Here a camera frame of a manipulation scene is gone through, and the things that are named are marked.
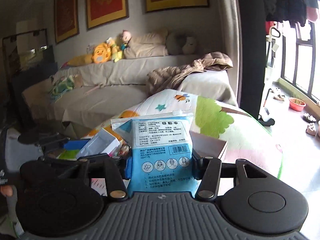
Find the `grey plush toy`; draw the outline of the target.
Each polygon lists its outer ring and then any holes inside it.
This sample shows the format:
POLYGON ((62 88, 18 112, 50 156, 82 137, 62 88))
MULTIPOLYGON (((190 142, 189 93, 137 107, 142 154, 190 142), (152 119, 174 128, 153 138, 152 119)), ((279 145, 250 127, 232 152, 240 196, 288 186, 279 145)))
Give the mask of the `grey plush toy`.
POLYGON ((175 31, 167 36, 165 46, 169 55, 191 55, 196 51, 197 40, 189 33, 175 31))

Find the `black fish tank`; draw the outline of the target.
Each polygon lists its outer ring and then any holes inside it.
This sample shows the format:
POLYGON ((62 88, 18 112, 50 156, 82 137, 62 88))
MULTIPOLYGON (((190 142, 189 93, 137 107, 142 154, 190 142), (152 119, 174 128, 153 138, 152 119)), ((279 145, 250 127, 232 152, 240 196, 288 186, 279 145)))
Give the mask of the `black fish tank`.
POLYGON ((53 46, 48 42, 46 28, 2 38, 2 53, 8 80, 20 72, 55 62, 53 46))

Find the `brown puffer jacket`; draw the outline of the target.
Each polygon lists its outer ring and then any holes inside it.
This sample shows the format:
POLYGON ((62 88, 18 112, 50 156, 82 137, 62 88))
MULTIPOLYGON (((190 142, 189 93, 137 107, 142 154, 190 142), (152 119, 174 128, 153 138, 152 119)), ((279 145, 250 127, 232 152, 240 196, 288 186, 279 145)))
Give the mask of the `brown puffer jacket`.
POLYGON ((208 53, 190 64, 157 68, 148 74, 146 86, 153 95, 165 89, 178 89, 187 76, 207 70, 220 72, 233 68, 230 57, 222 52, 208 53))

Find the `cartoon animal play mat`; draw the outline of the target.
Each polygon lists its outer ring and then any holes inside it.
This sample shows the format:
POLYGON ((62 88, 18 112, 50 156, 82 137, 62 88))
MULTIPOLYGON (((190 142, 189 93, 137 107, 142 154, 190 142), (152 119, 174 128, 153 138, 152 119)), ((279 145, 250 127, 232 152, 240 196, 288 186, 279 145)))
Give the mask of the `cartoon animal play mat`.
POLYGON ((227 141, 226 157, 229 163, 234 163, 237 159, 246 159, 267 173, 278 176, 282 162, 280 149, 270 133, 255 118, 226 103, 172 89, 163 90, 101 123, 89 133, 89 137, 93 137, 104 128, 126 143, 112 130, 113 119, 175 111, 193 113, 190 131, 227 141))

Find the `white small box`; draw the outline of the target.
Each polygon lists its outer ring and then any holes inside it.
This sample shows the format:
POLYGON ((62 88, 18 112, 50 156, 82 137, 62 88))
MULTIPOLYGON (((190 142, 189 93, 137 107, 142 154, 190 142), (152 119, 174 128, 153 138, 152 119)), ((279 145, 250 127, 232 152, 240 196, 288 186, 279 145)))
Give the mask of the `white small box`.
POLYGON ((119 140, 102 128, 88 143, 77 153, 76 159, 98 154, 110 154, 120 146, 119 140))

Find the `pink cardboard box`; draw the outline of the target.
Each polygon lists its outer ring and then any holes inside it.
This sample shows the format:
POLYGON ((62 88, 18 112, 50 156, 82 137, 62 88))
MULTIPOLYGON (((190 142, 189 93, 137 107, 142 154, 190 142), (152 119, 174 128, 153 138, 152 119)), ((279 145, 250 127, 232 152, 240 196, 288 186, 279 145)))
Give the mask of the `pink cardboard box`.
POLYGON ((227 149, 227 141, 209 137, 190 131, 193 149, 201 157, 211 156, 223 161, 227 149))

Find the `beige pillow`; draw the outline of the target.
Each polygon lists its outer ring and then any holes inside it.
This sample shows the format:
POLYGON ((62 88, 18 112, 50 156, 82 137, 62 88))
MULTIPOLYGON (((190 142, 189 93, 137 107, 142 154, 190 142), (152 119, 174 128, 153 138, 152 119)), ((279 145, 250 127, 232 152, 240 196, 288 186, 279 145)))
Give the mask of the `beige pillow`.
POLYGON ((141 36, 132 36, 123 52, 125 59, 168 56, 165 46, 168 34, 167 28, 161 28, 141 36))

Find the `dark curtain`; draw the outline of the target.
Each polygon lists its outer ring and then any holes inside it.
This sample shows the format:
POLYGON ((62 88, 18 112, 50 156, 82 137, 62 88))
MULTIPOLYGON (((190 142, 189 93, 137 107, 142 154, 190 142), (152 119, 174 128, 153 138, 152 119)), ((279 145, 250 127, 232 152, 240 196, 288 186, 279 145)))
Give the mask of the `dark curtain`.
POLYGON ((238 0, 242 36, 240 107, 258 118, 265 76, 264 0, 238 0))

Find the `yellow duck plush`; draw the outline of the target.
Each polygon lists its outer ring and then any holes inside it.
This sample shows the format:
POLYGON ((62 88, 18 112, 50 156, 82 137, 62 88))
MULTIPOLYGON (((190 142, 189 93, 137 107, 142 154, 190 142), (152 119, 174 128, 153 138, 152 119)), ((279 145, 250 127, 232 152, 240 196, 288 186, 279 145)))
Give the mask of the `yellow duck plush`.
POLYGON ((111 37, 109 37, 106 40, 107 45, 111 49, 111 60, 113 62, 117 62, 123 58, 123 51, 120 49, 120 47, 116 44, 115 40, 111 37))

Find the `middle red framed picture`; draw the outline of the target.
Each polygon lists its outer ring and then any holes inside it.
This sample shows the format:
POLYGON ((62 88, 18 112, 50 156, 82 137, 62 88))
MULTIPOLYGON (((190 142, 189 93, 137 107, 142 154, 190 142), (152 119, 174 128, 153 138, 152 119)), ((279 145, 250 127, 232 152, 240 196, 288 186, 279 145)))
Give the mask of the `middle red framed picture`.
POLYGON ((87 29, 129 17, 127 0, 86 0, 87 29))

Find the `pink head doll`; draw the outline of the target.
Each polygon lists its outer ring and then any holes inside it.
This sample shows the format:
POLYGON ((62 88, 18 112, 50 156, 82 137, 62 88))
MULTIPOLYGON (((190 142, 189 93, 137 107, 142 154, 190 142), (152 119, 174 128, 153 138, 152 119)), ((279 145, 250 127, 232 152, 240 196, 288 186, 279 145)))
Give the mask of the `pink head doll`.
POLYGON ((131 33, 127 30, 123 30, 121 34, 121 45, 120 45, 121 50, 125 50, 127 48, 131 38, 132 38, 131 33))

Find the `yellow tiger plush toy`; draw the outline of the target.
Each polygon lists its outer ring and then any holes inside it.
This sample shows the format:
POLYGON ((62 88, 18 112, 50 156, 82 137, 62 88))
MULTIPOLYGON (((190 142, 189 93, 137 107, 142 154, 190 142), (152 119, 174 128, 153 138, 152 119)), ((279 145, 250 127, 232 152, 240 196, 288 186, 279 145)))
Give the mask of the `yellow tiger plush toy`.
POLYGON ((104 63, 111 58, 111 48, 107 43, 97 45, 93 51, 92 61, 94 63, 104 63))

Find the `left red framed picture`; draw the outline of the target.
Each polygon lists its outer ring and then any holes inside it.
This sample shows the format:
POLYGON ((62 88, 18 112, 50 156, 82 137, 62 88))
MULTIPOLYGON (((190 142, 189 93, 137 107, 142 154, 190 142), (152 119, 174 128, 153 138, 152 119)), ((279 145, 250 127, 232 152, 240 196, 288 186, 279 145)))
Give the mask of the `left red framed picture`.
POLYGON ((54 30, 56 44, 79 34, 78 0, 54 0, 54 30))

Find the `green knitted cloth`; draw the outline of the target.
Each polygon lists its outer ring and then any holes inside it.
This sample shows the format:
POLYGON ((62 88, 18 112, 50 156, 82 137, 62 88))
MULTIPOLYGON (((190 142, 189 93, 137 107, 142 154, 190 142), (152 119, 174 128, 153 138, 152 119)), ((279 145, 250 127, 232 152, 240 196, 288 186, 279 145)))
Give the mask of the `green knitted cloth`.
POLYGON ((57 80, 50 91, 50 98, 52 100, 59 100, 64 94, 73 90, 75 87, 74 77, 61 77, 57 80))

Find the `red plastic basin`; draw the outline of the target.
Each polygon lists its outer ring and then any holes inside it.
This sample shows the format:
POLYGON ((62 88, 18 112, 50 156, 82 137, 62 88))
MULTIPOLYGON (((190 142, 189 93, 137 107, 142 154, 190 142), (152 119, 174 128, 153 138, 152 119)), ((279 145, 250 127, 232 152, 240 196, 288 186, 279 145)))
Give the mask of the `red plastic basin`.
POLYGON ((289 98, 289 107, 292 110, 301 112, 306 106, 306 103, 303 100, 297 98, 289 98))

